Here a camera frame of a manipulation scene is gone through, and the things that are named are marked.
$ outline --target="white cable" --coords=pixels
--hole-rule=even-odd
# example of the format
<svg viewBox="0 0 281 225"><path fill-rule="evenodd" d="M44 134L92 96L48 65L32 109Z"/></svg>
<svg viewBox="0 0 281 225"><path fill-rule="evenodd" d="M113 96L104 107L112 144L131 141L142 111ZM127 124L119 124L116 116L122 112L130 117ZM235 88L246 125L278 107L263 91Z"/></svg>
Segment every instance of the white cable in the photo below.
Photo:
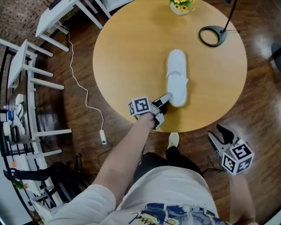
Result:
<svg viewBox="0 0 281 225"><path fill-rule="evenodd" d="M101 130L103 130L104 117L103 117L103 114L102 114L101 110L98 109L98 108L95 108L95 107L88 106L88 103L87 103L87 102L88 102L88 97L89 97L89 90L87 90L86 88L82 87L82 86L79 84L79 82L77 81L77 79L75 78L75 76L74 76L74 70L73 70L73 68L72 68L72 63L73 63L73 58L74 58L74 50L73 50L74 45L73 45L73 43L71 43L71 41L70 41L70 30L69 30L68 28L66 28L64 25L61 25L60 22L59 22L59 24L60 24L60 26L64 27L64 28L67 30L67 32L68 32L68 34L69 34L69 40L68 40L68 41L69 41L69 43L72 45L72 60L71 60L71 63L70 63L70 67L71 67L71 70L72 70L72 76L73 76L73 78L76 80L77 85L78 85L79 87L81 87L82 89L86 90L85 106L88 107L88 108L91 108L91 109L95 109L95 110L97 110L97 111L100 112L101 117L102 117Z"/></svg>

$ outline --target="flower pot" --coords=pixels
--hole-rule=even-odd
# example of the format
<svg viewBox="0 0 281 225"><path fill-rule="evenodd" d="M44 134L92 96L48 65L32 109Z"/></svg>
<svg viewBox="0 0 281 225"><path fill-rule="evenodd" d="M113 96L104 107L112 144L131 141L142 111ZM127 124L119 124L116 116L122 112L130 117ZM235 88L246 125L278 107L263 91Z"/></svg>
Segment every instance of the flower pot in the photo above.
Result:
<svg viewBox="0 0 281 225"><path fill-rule="evenodd" d="M179 16L183 16L183 15L186 15L189 13L189 10L186 10L186 11L181 11L181 8L180 6L178 8L175 7L175 3L174 2L171 2L170 3L170 8L172 9L172 11L179 15Z"/></svg>

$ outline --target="hand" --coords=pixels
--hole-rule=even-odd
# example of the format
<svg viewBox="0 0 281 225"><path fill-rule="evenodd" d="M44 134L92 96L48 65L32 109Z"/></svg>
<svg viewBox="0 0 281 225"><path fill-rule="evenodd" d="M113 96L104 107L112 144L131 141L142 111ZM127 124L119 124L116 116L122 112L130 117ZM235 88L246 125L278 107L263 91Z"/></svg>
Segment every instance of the hand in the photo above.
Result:
<svg viewBox="0 0 281 225"><path fill-rule="evenodd" d="M152 120L153 118L154 118L153 114L148 112L148 113L145 113L145 114L141 115L139 117L139 119L137 120L137 123L140 123L140 124L150 128L150 129L153 129L154 126L155 126L155 124Z"/></svg>

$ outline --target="white slipper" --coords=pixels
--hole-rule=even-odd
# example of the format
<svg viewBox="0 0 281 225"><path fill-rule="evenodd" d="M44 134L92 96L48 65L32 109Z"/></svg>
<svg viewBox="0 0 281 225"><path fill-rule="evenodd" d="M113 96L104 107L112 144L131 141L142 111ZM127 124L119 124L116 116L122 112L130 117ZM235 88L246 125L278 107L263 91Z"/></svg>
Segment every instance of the white slipper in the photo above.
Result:
<svg viewBox="0 0 281 225"><path fill-rule="evenodd" d="M169 146L168 149L172 146L177 147L179 144L179 133L171 133L169 136Z"/></svg>
<svg viewBox="0 0 281 225"><path fill-rule="evenodd" d="M167 59L167 92L172 94L170 103L174 107L181 107L187 99L186 55L175 49Z"/></svg>

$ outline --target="lamp stand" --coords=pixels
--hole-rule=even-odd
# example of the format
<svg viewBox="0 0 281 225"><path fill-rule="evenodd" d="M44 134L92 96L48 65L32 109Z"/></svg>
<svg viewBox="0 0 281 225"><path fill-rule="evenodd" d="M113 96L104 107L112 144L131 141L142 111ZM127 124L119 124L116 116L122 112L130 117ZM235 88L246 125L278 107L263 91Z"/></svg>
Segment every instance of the lamp stand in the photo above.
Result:
<svg viewBox="0 0 281 225"><path fill-rule="evenodd" d="M234 0L233 6L232 6L232 10L230 12L230 15L229 15L229 18L228 18L228 21L226 23L225 28L220 27L220 26L206 26L206 27L200 29L200 31L199 31L199 38L202 41L202 43L204 43L205 45L210 46L210 47L218 47L219 45L221 45L226 40L226 37L228 35L227 26L228 26L228 24L229 24L229 22L230 22L230 20L232 18L232 15L234 13L237 1L238 0ZM203 40L203 37L202 37L201 34L205 30L212 31L217 36L217 40L218 40L217 43L210 44L210 43L208 43L208 42Z"/></svg>

